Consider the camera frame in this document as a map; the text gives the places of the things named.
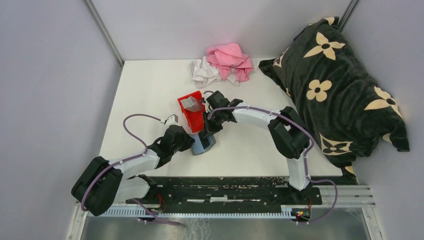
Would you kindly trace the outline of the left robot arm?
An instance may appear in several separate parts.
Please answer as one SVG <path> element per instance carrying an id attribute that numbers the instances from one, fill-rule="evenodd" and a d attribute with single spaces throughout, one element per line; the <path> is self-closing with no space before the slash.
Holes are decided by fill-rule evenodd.
<path id="1" fill-rule="evenodd" d="M 170 125 L 164 135 L 142 153 L 111 162 L 102 156 L 91 160 L 71 189 L 83 211 L 104 214 L 113 204 L 136 198 L 149 204 L 158 191 L 139 175 L 169 163 L 174 154 L 189 150 L 195 139 L 179 125 Z"/>

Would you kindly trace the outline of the red plastic bin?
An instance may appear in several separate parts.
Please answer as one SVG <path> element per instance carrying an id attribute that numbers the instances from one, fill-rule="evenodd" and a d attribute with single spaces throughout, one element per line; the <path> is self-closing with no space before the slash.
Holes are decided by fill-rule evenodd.
<path id="1" fill-rule="evenodd" d="M 202 102 L 203 95 L 198 90 L 177 99 L 181 112 L 187 120 L 190 130 L 195 134 L 204 128 L 206 107 Z"/>

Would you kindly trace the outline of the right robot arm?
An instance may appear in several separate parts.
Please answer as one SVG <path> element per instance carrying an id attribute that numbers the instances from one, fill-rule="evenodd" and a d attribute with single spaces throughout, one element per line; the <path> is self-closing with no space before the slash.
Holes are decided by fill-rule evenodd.
<path id="1" fill-rule="evenodd" d="M 290 106 L 274 111 L 250 105 L 241 99 L 228 100 L 220 91 L 214 91 L 205 102 L 203 129 L 193 136 L 193 155 L 209 151 L 215 144 L 214 134 L 223 130 L 223 123 L 249 124 L 267 130 L 277 151 L 287 160 L 289 171 L 289 199 L 302 204 L 309 198 L 312 181 L 308 173 L 307 155 L 314 139 L 298 113 Z"/>

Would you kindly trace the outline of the dark credit card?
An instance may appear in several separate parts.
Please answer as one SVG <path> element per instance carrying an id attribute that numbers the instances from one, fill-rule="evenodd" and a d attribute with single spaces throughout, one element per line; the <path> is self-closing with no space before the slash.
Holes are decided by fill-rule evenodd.
<path id="1" fill-rule="evenodd" d="M 205 136 L 202 140 L 201 140 L 202 146 L 205 150 L 210 149 L 211 147 L 214 146 L 214 144 L 216 143 L 215 138 L 213 135 L 208 135 Z"/>

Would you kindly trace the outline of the grey card holder wallet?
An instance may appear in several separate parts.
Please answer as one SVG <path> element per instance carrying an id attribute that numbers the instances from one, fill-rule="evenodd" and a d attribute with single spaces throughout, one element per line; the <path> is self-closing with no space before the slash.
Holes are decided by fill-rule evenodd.
<path id="1" fill-rule="evenodd" d="M 200 137 L 199 134 L 194 134 L 190 135 L 190 137 L 194 139 L 194 143 L 190 148 L 193 156 L 208 152 L 216 144 L 216 139 L 213 135 Z"/>

